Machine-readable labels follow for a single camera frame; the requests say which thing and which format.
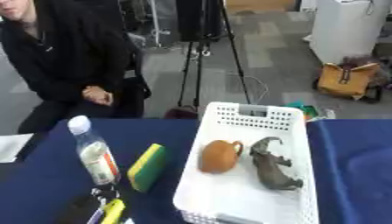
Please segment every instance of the hand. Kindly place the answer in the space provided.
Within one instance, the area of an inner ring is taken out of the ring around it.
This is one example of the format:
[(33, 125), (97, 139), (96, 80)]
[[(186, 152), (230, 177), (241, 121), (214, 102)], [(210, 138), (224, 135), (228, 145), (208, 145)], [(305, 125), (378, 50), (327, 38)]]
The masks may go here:
[(113, 94), (106, 92), (98, 86), (88, 86), (83, 90), (83, 97), (96, 104), (111, 106), (113, 104)]

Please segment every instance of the black office chair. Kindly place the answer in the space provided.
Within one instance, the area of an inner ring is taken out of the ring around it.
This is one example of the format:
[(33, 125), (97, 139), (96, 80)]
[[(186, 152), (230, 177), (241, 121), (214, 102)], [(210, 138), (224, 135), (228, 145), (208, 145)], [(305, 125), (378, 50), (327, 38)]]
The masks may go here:
[(126, 32), (119, 0), (74, 0), (86, 6), (93, 14), (109, 27), (119, 31), (132, 54), (127, 71), (134, 70), (135, 78), (124, 79), (122, 99), (116, 110), (115, 117), (141, 117), (144, 113), (144, 100), (151, 96), (151, 91), (143, 77), (143, 50), (138, 47)]

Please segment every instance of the black jacket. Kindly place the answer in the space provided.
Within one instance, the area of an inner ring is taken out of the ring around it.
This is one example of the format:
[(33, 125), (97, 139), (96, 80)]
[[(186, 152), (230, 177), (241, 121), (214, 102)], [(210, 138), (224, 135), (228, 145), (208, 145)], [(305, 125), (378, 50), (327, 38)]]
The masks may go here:
[(46, 101), (76, 102), (87, 85), (115, 92), (130, 63), (120, 32), (72, 0), (35, 0), (39, 40), (5, 19), (3, 49), (29, 88)]

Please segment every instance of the paper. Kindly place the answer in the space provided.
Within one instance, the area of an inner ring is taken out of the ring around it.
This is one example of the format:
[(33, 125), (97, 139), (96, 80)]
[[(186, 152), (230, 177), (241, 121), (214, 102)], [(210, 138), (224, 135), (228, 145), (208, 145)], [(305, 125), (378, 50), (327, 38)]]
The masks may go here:
[(12, 163), (23, 149), (32, 134), (0, 136), (0, 163)]

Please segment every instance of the clay pot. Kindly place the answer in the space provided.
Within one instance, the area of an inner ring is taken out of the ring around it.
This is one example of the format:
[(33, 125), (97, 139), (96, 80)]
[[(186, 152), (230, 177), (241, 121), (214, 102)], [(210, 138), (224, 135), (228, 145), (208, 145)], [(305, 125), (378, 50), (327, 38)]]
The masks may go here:
[(235, 166), (243, 150), (241, 142), (213, 141), (201, 153), (199, 168), (202, 172), (223, 173)]

